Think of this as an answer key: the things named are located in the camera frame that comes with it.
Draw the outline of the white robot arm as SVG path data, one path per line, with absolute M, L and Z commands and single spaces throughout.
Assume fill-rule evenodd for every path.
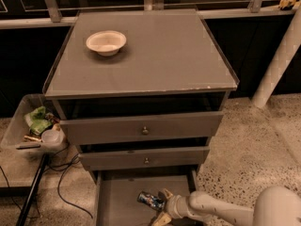
M 189 196 L 165 190 L 166 209 L 151 226 L 167 226 L 172 219 L 204 222 L 216 216 L 232 226 L 301 226 L 301 198 L 283 186 L 270 186 L 260 193 L 254 208 L 217 200 L 204 191 Z

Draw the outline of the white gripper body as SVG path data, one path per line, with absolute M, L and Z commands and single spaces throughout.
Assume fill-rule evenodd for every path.
M 167 200 L 166 211 L 172 218 L 185 218 L 188 216 L 188 202 L 184 196 L 176 195 Z

